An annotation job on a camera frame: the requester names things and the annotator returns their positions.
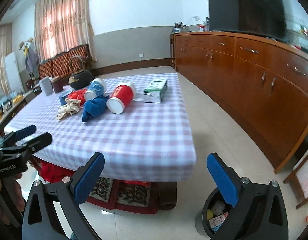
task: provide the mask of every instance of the white and green box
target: white and green box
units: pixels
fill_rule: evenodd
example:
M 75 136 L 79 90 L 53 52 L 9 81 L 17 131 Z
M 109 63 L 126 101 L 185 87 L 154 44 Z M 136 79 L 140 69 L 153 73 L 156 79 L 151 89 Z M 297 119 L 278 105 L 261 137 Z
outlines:
M 143 100 L 148 103 L 161 103 L 167 90 L 166 78 L 154 78 L 144 89 Z

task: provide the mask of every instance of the beige cloth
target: beige cloth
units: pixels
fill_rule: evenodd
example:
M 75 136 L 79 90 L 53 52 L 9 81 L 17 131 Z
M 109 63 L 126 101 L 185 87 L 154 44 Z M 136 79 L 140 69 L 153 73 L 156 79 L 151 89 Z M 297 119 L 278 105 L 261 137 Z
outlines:
M 0 89 L 8 95 L 10 86 L 6 78 L 4 58 L 12 53 L 12 24 L 0 25 Z
M 43 62 L 78 45 L 89 45 L 96 60 L 88 0 L 39 0 L 35 4 L 35 43 Z
M 56 119 L 58 121 L 60 121 L 62 118 L 66 117 L 69 114 L 73 115 L 79 111 L 81 100 L 66 98 L 65 101 L 67 102 L 67 104 L 64 106 L 60 106 L 60 108 L 58 109 L 58 114 L 56 115 Z

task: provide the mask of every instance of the tablecloth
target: tablecloth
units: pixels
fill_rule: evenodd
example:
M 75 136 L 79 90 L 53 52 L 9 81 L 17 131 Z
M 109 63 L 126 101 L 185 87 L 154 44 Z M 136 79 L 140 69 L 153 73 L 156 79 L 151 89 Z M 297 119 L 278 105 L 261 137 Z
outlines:
M 31 124 L 35 134 L 52 134 L 52 144 L 35 156 L 55 165 L 77 170 L 94 154 L 105 157 L 103 177 L 138 181 L 180 181 L 192 175 L 196 153 L 177 73 L 136 75 L 105 79 L 107 93 L 122 81 L 133 82 L 138 94 L 153 78 L 167 78 L 163 103 L 132 101 L 122 114 L 108 109 L 87 123 L 81 109 L 60 122 L 58 94 L 43 93 L 27 104 L 5 127 L 5 133 Z

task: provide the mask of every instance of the wooden cabinet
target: wooden cabinet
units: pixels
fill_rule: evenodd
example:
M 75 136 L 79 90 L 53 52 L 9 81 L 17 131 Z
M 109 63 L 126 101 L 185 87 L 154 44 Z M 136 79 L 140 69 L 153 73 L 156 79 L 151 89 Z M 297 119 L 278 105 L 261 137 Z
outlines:
M 277 172 L 308 132 L 308 58 L 265 38 L 223 35 L 177 34 L 177 71 L 238 121 Z

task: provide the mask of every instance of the television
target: television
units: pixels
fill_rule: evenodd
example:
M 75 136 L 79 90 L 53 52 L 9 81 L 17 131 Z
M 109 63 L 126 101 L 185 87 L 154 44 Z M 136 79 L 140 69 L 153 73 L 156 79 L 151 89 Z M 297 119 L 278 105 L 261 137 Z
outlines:
M 209 0 L 209 15 L 210 30 L 286 37 L 282 0 Z

